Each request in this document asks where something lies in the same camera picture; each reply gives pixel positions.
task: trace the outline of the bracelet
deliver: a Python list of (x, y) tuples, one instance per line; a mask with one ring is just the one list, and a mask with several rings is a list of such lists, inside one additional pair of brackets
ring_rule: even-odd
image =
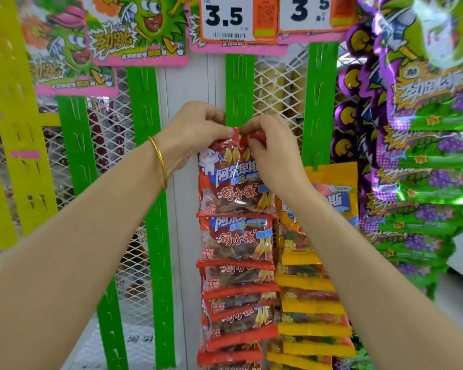
[(166, 168), (165, 168), (165, 162), (163, 161), (163, 157), (161, 156), (161, 152), (159, 151), (158, 146), (154, 142), (153, 138), (151, 136), (148, 137), (149, 140), (153, 143), (154, 150), (156, 151), (156, 154), (158, 155), (159, 158), (159, 163), (161, 165), (161, 171), (163, 173), (163, 191), (166, 191), (166, 188), (168, 187), (168, 177), (166, 175)]

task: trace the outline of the green plastic strip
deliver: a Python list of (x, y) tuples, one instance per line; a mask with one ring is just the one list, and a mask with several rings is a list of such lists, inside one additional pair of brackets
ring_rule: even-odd
[(337, 62), (337, 42), (310, 44), (302, 142), (304, 166), (329, 164)]
[[(127, 68), (136, 145), (161, 131), (158, 85), (154, 68)], [(175, 367), (173, 282), (166, 193), (159, 194), (146, 215), (151, 280), (153, 282), (156, 368)]]
[[(98, 178), (86, 98), (57, 96), (57, 101), (72, 183), (79, 196)], [(128, 370), (115, 279), (111, 279), (97, 312), (108, 370)]]
[(241, 127), (254, 114), (254, 55), (226, 55), (227, 126)]

